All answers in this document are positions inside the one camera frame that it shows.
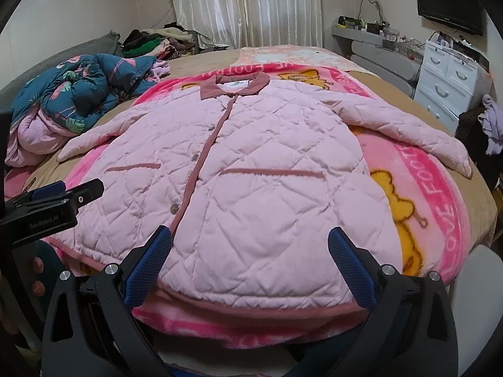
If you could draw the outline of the person's left hand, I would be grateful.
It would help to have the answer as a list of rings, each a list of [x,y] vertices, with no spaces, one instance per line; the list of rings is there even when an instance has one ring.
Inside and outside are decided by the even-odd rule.
[[[35,280],[31,285],[31,291],[36,297],[42,297],[45,293],[45,287],[39,280],[39,276],[43,274],[43,262],[40,258],[35,257],[32,262],[32,270],[34,272]]]

